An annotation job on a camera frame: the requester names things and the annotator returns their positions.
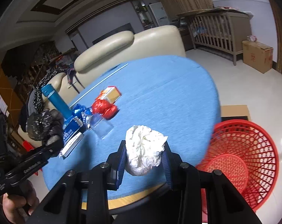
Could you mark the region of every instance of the cardboard box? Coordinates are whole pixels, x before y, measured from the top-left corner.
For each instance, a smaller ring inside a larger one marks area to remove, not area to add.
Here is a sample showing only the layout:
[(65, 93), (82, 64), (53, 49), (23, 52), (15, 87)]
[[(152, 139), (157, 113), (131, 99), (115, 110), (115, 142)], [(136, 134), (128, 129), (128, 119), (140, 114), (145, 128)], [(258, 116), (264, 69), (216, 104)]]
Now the cardboard box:
[(249, 109), (247, 105), (221, 105), (221, 117), (239, 117), (247, 116), (251, 121)]
[(116, 102), (116, 100), (121, 96), (121, 93), (115, 86), (107, 87), (105, 90), (102, 90), (100, 95), (96, 99), (105, 99), (110, 104)]
[(260, 42), (243, 41), (244, 63), (265, 73), (272, 68), (273, 48)]

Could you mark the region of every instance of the sofa cushion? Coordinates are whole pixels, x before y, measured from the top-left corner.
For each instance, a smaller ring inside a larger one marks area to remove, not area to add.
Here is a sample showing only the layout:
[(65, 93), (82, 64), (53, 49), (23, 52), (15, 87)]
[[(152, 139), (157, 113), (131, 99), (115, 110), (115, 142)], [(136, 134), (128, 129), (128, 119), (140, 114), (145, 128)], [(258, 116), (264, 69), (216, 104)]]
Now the sofa cushion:
[(114, 34), (99, 43), (85, 50), (75, 60), (75, 70), (81, 72), (101, 58), (113, 53), (114, 51), (128, 45), (134, 40), (134, 34), (131, 31), (122, 31)]

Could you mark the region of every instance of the red candy wrapper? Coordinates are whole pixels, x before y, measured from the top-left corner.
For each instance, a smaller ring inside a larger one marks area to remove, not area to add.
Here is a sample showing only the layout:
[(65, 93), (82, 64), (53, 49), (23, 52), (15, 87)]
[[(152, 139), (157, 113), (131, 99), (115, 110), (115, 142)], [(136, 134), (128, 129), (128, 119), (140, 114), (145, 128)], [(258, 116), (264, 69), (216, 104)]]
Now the red candy wrapper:
[(118, 111), (114, 104), (110, 104), (107, 100), (96, 99), (92, 104), (93, 114), (101, 114), (105, 119), (112, 118)]

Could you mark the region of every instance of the tiled floor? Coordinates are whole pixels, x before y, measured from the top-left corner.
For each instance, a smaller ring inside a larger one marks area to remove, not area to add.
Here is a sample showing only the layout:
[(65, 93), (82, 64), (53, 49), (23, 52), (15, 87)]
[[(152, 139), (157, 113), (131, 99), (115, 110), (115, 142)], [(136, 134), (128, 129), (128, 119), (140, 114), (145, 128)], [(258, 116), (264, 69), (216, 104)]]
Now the tiled floor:
[[(282, 218), (282, 75), (271, 69), (265, 74), (241, 60), (232, 61), (202, 50), (187, 51), (187, 57), (198, 62), (211, 74), (218, 88), (221, 105), (248, 105), (251, 119), (263, 127), (276, 143), (280, 169), (273, 193), (257, 210), (263, 224), (277, 224)], [(37, 196), (41, 199), (48, 190), (43, 176), (33, 175)]]

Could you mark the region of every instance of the human hand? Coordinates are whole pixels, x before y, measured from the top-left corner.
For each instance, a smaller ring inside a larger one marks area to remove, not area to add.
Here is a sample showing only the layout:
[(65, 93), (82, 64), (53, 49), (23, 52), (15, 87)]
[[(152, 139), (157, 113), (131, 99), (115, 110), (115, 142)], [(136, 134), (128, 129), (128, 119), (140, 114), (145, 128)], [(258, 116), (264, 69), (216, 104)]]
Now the human hand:
[(13, 224), (24, 224), (25, 220), (18, 211), (18, 208), (22, 208), (27, 202), (31, 206), (29, 209), (29, 215), (33, 213), (35, 208), (39, 205), (39, 199), (36, 196), (36, 192), (33, 185), (28, 181), (29, 192), (28, 197), (19, 195), (8, 195), (7, 193), (3, 195), (3, 211), (6, 218)]

